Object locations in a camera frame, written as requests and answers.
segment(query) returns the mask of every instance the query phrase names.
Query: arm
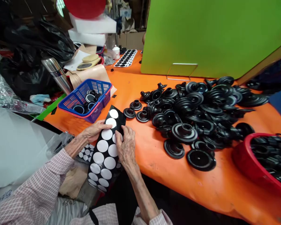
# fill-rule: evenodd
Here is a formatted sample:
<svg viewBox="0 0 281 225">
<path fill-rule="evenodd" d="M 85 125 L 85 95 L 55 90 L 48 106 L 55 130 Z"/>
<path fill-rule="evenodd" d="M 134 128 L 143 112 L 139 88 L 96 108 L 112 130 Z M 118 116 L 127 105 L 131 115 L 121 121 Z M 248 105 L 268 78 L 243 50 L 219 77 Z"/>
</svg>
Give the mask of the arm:
<svg viewBox="0 0 281 225">
<path fill-rule="evenodd" d="M 52 213 L 58 190 L 73 158 L 89 142 L 98 138 L 102 129 L 111 125 L 98 121 L 77 135 L 64 149 L 25 181 L 14 195 L 0 203 L 0 224 L 44 224 Z"/>
<path fill-rule="evenodd" d="M 140 168 L 135 160 L 135 132 L 127 126 L 122 126 L 122 128 L 124 130 L 123 142 L 121 142 L 120 133 L 116 131 L 118 155 L 131 181 L 142 219 L 149 224 L 151 220 L 160 217 L 156 219 L 156 224 L 172 224 L 168 216 L 158 210 L 141 176 Z"/>
</svg>

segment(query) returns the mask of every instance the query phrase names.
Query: sleeve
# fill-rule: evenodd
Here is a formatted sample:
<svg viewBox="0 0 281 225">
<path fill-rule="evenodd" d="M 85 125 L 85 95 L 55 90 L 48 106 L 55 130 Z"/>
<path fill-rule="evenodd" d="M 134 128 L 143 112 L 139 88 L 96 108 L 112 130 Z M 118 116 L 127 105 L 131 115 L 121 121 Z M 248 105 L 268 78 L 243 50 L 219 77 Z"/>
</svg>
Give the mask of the sleeve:
<svg viewBox="0 0 281 225">
<path fill-rule="evenodd" d="M 160 213 L 158 214 L 158 216 L 150 220 L 149 225 L 173 225 L 168 215 L 162 209 L 159 210 L 159 212 Z M 141 218 L 140 210 L 138 207 L 136 213 L 137 215 L 134 217 L 132 225 L 147 225 Z"/>
<path fill-rule="evenodd" d="M 58 190 L 74 160 L 62 149 L 25 181 L 14 195 L 0 202 L 0 224 L 44 224 L 52 213 Z"/>
</svg>

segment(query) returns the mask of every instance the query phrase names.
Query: hand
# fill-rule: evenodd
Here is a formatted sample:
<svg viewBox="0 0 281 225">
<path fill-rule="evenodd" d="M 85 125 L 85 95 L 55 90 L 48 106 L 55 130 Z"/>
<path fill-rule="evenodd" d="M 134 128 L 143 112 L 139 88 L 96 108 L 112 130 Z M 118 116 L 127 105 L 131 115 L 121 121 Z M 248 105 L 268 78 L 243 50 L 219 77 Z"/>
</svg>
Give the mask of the hand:
<svg viewBox="0 0 281 225">
<path fill-rule="evenodd" d="M 82 133 L 86 137 L 88 142 L 92 143 L 93 141 L 98 139 L 101 130 L 111 128 L 112 125 L 104 124 L 104 120 L 99 120 L 90 127 L 86 128 Z"/>
<path fill-rule="evenodd" d="M 121 134 L 116 131 L 116 147 L 119 159 L 123 167 L 127 170 L 137 166 L 135 161 L 135 132 L 128 126 L 122 126 L 122 129 L 124 131 L 124 141 L 122 142 Z"/>
</svg>

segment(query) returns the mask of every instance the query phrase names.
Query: black sheet with white dots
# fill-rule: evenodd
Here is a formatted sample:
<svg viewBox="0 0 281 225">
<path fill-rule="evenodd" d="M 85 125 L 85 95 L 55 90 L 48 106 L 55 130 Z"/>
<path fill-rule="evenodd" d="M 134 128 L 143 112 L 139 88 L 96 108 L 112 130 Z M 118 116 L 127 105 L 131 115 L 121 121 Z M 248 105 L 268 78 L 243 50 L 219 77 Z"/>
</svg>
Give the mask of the black sheet with white dots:
<svg viewBox="0 0 281 225">
<path fill-rule="evenodd" d="M 88 169 L 89 185 L 102 192 L 107 192 L 113 175 L 121 167 L 118 162 L 115 131 L 120 132 L 123 138 L 121 125 L 126 124 L 126 117 L 120 110 L 111 106 L 105 124 L 111 124 L 112 128 L 101 131 Z"/>
<path fill-rule="evenodd" d="M 128 67 L 131 66 L 132 61 L 137 53 L 136 49 L 128 49 L 125 54 L 116 62 L 114 67 Z"/>
</svg>

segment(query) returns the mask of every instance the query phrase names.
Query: black strap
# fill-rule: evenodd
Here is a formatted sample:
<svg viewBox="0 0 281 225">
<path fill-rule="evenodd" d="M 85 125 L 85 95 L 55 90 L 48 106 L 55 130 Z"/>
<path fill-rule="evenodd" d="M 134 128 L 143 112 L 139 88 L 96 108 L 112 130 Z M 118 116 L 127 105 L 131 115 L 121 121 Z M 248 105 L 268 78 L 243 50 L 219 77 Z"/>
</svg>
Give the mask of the black strap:
<svg viewBox="0 0 281 225">
<path fill-rule="evenodd" d="M 91 217 L 91 220 L 93 221 L 93 223 L 95 225 L 99 225 L 99 221 L 93 212 L 93 209 L 95 209 L 95 208 L 96 208 L 96 206 L 90 207 L 89 214 L 90 214 L 90 217 Z"/>
</svg>

